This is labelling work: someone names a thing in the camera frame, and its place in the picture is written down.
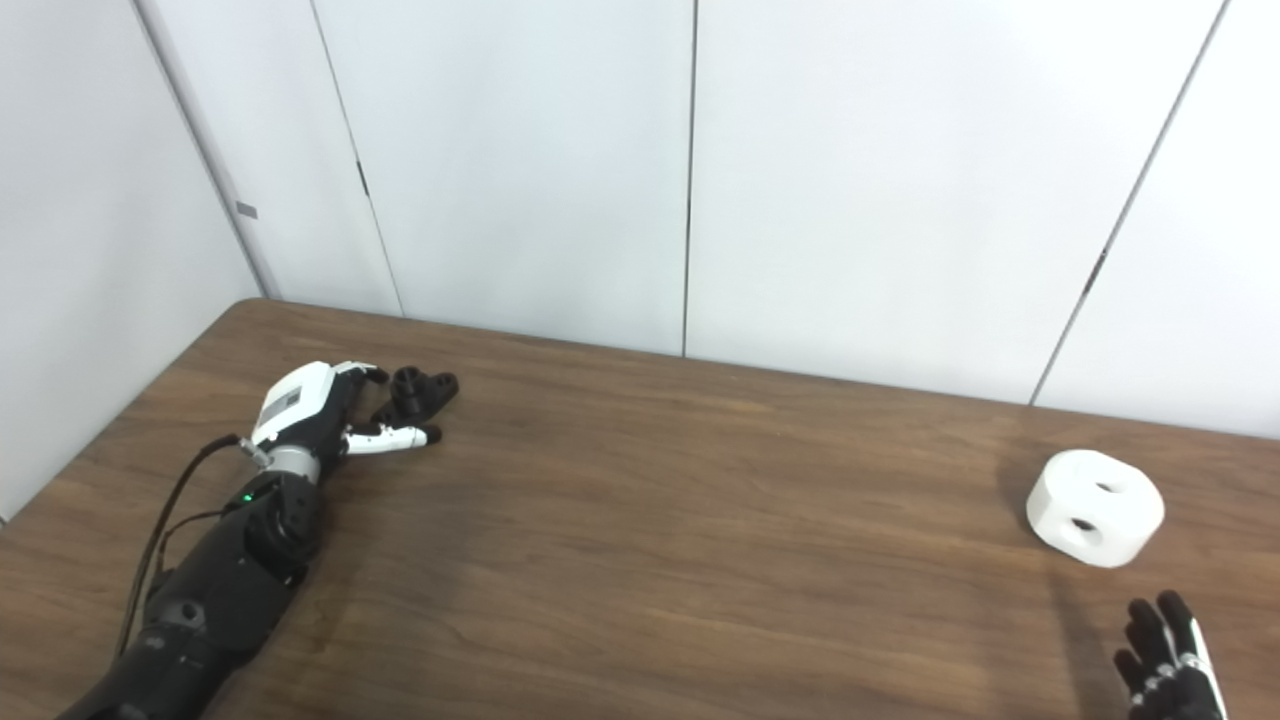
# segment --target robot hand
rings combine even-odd
[[[375,421],[349,421],[365,380],[383,384],[388,379],[384,370],[367,363],[308,363],[268,391],[251,443],[244,450],[264,469],[288,470],[315,483],[344,455],[374,455],[438,442],[439,429],[397,421],[399,415],[388,410],[392,404],[375,414]],[[415,391],[410,386],[413,382],[421,386],[425,379],[416,368],[397,370],[393,401],[421,405],[421,398],[408,397]],[[440,393],[434,405],[421,409],[413,420],[429,418],[457,393],[453,375],[445,373],[431,379],[448,392]]]
[[[1129,603],[1125,635],[1133,650],[1115,655],[1129,687],[1129,720],[1226,720],[1199,623],[1174,591]]]

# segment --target black robotic forearm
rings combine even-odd
[[[266,642],[319,548],[320,495],[292,473],[255,477],[172,573],[142,629],[59,720],[195,720]]]

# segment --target robotic arm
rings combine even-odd
[[[1226,720],[1199,621],[1174,591],[1129,603],[1125,637],[1133,650],[1115,656],[1129,688],[1129,720]]]
[[[320,548],[320,487],[347,455],[422,447],[419,428],[457,393],[453,375],[397,370],[393,397],[374,420],[349,415],[366,363],[311,363],[268,392],[241,447],[260,471],[170,571],[152,578],[142,629],[106,675],[59,720],[193,720],[223,682],[248,662],[284,615]]]

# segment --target white object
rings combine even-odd
[[[0,3],[0,97],[9,519],[259,291],[129,3]]]
[[[233,219],[268,292],[401,315],[311,5],[138,6],[227,200],[256,209]]]
[[[1142,470],[1094,450],[1066,450],[1044,465],[1027,519],[1050,546],[1098,568],[1133,560],[1165,519]]]
[[[1037,405],[1280,438],[1277,36],[1228,6]]]
[[[703,0],[689,355],[1027,402],[1219,5]]]
[[[692,3],[315,6],[406,315],[680,354]]]

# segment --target wood grain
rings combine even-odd
[[[90,687],[173,477],[315,359],[462,392],[440,446],[334,477],[315,571],[211,717],[1119,720],[1125,602],[1166,587],[1233,716],[1280,706],[1280,443],[248,301],[0,532],[5,717]],[[1125,569],[1025,527],[1070,447],[1165,493]],[[250,471],[215,456],[179,514]]]

